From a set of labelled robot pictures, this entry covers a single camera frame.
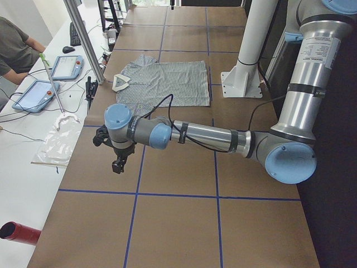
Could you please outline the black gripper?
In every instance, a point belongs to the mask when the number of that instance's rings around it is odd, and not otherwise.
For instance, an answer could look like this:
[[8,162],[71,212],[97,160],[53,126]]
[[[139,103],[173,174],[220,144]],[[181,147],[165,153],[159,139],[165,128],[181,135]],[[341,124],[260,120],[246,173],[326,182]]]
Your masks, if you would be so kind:
[[131,144],[124,149],[114,148],[114,152],[117,155],[117,160],[112,162],[112,170],[114,173],[120,174],[124,172],[124,167],[129,155],[134,154],[135,144]]

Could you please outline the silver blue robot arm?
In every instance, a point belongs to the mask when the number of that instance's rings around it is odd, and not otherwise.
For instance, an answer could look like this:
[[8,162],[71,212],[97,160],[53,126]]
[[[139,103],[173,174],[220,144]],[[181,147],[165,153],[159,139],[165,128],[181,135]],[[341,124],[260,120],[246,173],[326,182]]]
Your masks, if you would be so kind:
[[104,114],[107,145],[117,155],[112,163],[122,173],[137,143],[164,149],[171,140],[193,142],[223,153],[240,153],[264,166],[285,184],[307,180],[316,170],[313,124],[326,94],[341,40],[356,24],[355,1],[289,1],[286,40],[301,42],[278,122],[267,132],[238,131],[170,118],[134,116],[123,104]]

